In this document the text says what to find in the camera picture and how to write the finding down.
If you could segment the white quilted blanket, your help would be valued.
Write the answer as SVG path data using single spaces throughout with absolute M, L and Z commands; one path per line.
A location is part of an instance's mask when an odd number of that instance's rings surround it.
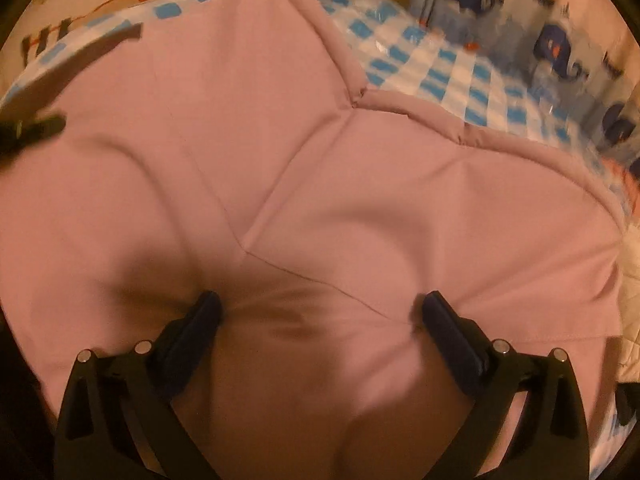
M 639 226 L 631 223 L 623 240 L 623 248 L 618 258 L 622 274 L 620 296 L 620 364 L 617 379 L 622 384 L 639 381 L 640 361 L 640 240 Z

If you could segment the pink and brown jacket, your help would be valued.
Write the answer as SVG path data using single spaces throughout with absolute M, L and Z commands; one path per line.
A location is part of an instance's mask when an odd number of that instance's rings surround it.
M 417 479 L 472 402 L 418 324 L 438 290 L 518 351 L 564 348 L 590 436 L 615 388 L 620 203 L 558 148 L 374 88 L 316 0 L 142 25 L 1 167 L 1 302 L 44 403 L 216 292 L 175 403 L 226 479 Z

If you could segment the whale pattern curtain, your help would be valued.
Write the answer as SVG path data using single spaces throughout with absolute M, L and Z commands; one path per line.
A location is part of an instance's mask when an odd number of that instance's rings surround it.
M 639 172 L 639 44 L 611 0 L 410 0 L 453 44 L 521 78 L 596 148 Z

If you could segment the pink clothing pile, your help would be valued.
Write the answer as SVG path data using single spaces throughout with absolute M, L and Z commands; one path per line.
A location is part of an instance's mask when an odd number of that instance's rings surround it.
M 639 195 L 638 181 L 629 170 L 613 159 L 605 158 L 602 162 L 612 172 L 612 175 L 623 183 L 624 189 L 630 198 L 635 198 Z

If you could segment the blue white checkered bed cover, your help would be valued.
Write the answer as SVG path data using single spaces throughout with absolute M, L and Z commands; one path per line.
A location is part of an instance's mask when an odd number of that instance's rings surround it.
M 40 63 L 40 58 L 51 49 L 54 50 L 53 56 L 65 48 L 79 49 L 88 44 L 90 40 L 108 34 L 119 25 L 127 22 L 133 25 L 144 25 L 164 18 L 174 18 L 205 1 L 207 0 L 150 0 L 122 10 L 100 14 L 76 27 L 49 47 L 38 51 L 24 70 L 17 75 L 11 87 L 25 70 L 29 70 L 34 63 Z M 620 244 L 620 251 L 622 250 L 628 217 L 623 190 L 612 177 L 610 170 L 603 165 L 596 150 L 579 135 L 576 127 L 568 122 L 563 115 L 555 113 L 546 116 L 541 114 L 537 102 L 532 99 L 519 81 L 501 76 L 487 58 L 466 52 L 453 46 L 446 39 L 436 36 L 432 32 L 427 32 L 390 0 L 316 1 L 329 15 L 349 47 L 354 50 L 358 62 L 374 88 L 427 100 L 442 107 L 446 112 L 468 125 L 509 133 L 512 136 L 552 146 L 552 148 L 558 148 L 581 160 L 620 203 L 624 219 L 622 244 Z M 617 269 L 620 271 L 618 258 L 620 258 L 620 253 L 616 259 Z M 2 313 L 9 324 L 3 308 Z M 25 396 L 43 421 L 43 435 L 49 448 L 44 464 L 54 474 L 54 440 L 60 412 L 52 414 L 48 410 L 44 403 L 40 381 L 17 344 L 10 324 L 9 329 L 17 349 L 25 361 L 26 374 L 34 380 L 34 384 L 27 389 Z M 588 432 L 590 456 L 589 477 L 587 479 L 608 476 L 612 468 L 608 460 L 599 456 L 598 446 L 605 439 L 606 427 L 614 422 L 614 393 L 618 382 L 621 336 L 622 322 L 620 322 L 620 334 L 616 340 L 615 388 L 606 406 L 602 426 L 598 433 L 595 436 L 590 436 Z M 205 351 L 198 367 L 207 352 L 213 348 L 214 342 L 215 339 Z M 198 371 L 198 367 L 194 370 L 190 382 Z M 184 390 L 170 401 L 177 416 L 175 403 Z M 499 466 L 518 426 L 525 399 L 524 392 L 514 396 L 510 411 L 506 415 L 506 421 L 480 470 L 481 472 L 490 471 Z M 198 444 L 195 441 L 194 443 L 202 452 Z M 210 460 L 205 455 L 204 457 L 213 467 Z M 215 479 L 225 479 L 218 471 L 216 473 L 218 476 Z

